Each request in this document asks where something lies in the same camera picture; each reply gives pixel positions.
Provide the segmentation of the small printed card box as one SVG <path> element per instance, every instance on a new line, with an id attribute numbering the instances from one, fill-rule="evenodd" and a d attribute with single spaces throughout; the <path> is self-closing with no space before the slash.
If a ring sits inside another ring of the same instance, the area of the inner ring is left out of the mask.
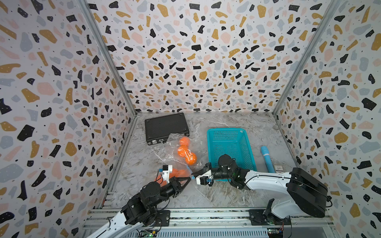
<path id="1" fill-rule="evenodd" d="M 282 165 L 274 165 L 274 170 L 276 173 L 283 173 L 285 172 L 284 167 Z"/>

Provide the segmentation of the teal plastic mesh basket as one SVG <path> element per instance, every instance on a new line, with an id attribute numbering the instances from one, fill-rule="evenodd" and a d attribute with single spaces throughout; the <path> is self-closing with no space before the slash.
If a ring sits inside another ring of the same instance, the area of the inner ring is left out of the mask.
<path id="1" fill-rule="evenodd" d="M 220 156 L 227 154 L 238 167 L 257 170 L 247 132 L 240 128 L 215 128 L 207 131 L 208 161 L 215 168 Z"/>

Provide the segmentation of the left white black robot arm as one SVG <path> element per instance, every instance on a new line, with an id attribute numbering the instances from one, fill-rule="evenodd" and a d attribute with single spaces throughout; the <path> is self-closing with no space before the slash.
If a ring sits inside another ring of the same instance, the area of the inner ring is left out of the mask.
<path id="1" fill-rule="evenodd" d="M 89 237 L 125 238 L 134 232 L 138 233 L 139 238 L 144 237 L 145 232 L 155 232 L 153 236 L 157 236 L 162 227 L 169 226 L 171 213 L 163 208 L 158 209 L 158 205 L 180 195 L 190 182 L 190 177 L 172 177 L 164 186 L 157 181 L 148 183 Z"/>

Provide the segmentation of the aluminium front rail frame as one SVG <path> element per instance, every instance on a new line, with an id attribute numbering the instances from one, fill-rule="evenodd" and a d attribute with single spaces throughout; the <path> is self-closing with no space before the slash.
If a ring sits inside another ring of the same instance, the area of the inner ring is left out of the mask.
<path id="1" fill-rule="evenodd" d="M 125 225 L 118 209 L 94 209 L 82 238 L 338 238 L 331 218 L 294 216 L 271 225 L 263 208 L 169 208 L 153 224 Z"/>

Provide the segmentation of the black ribbed metal briefcase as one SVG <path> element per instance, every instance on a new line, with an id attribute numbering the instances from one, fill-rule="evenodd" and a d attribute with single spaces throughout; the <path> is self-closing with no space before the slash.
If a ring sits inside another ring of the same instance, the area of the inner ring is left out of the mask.
<path id="1" fill-rule="evenodd" d="M 166 143 L 170 134 L 190 135 L 184 113 L 146 119 L 145 138 L 148 145 Z"/>

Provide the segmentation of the blue cylindrical tube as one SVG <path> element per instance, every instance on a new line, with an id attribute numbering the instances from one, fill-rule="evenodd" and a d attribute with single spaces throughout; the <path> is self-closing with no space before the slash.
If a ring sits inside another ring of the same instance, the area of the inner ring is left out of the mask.
<path id="1" fill-rule="evenodd" d="M 261 153 L 265 159 L 265 164 L 269 173 L 275 173 L 275 169 L 269 154 L 269 150 L 266 146 L 261 147 Z"/>

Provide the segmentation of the clear zip-top plastic bag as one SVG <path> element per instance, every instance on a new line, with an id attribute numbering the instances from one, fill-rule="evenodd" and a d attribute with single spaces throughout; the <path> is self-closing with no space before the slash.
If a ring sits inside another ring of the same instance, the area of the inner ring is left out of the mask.
<path id="1" fill-rule="evenodd" d="M 205 138 L 170 134 L 164 145 L 164 163 L 173 166 L 170 177 L 191 177 L 208 162 Z"/>

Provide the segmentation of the orange fruit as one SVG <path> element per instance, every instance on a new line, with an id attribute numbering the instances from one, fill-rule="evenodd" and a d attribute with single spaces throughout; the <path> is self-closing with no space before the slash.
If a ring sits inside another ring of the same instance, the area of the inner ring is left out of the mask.
<path id="1" fill-rule="evenodd" d="M 173 169 L 170 173 L 169 178 L 185 178 L 185 177 L 191 177 L 191 172 L 188 169 Z"/>
<path id="2" fill-rule="evenodd" d="M 177 149 L 177 153 L 180 157 L 185 158 L 189 152 L 189 148 L 187 146 L 179 146 Z"/>
<path id="3" fill-rule="evenodd" d="M 195 153 L 188 153 L 186 156 L 185 156 L 185 162 L 187 165 L 189 166 L 192 166 L 194 164 L 197 163 L 197 156 Z"/>
<path id="4" fill-rule="evenodd" d="M 181 146 L 189 146 L 190 144 L 190 139 L 187 137 L 187 136 L 184 136 L 182 137 L 180 140 L 179 140 L 179 144 Z"/>

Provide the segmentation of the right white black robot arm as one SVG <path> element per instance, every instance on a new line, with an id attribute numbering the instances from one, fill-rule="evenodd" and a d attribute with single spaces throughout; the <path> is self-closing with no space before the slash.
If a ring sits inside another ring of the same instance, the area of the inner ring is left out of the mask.
<path id="1" fill-rule="evenodd" d="M 243 169 L 227 154 L 218 160 L 218 166 L 207 163 L 200 171 L 192 174 L 198 185 L 212 186 L 215 180 L 225 179 L 239 190 L 269 190 L 279 193 L 267 204 L 265 215 L 279 219 L 306 214 L 316 218 L 325 216 L 328 202 L 326 185 L 301 168 L 291 172 L 262 173 Z"/>

